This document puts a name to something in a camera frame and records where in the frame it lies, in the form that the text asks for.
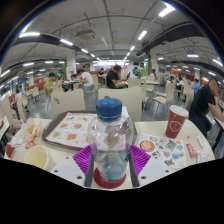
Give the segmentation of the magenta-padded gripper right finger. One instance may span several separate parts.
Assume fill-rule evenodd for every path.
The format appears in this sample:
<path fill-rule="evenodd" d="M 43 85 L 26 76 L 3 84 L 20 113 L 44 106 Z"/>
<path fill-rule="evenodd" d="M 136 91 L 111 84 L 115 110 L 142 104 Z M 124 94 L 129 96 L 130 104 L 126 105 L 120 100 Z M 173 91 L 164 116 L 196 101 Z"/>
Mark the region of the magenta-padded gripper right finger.
<path fill-rule="evenodd" d="M 129 167 L 133 187 L 143 187 L 173 173 L 160 157 L 150 156 L 134 145 L 130 148 Z"/>

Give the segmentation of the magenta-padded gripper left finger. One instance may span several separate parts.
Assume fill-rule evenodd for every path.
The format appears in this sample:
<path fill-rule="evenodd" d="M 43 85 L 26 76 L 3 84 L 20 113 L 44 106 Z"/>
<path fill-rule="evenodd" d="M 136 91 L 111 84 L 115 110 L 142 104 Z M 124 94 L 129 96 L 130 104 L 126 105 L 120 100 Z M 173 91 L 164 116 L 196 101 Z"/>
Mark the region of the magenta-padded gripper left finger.
<path fill-rule="evenodd" d="M 53 168 L 52 173 L 81 187 L 90 187 L 93 168 L 91 147 L 87 146 L 73 156 L 65 156 Z"/>

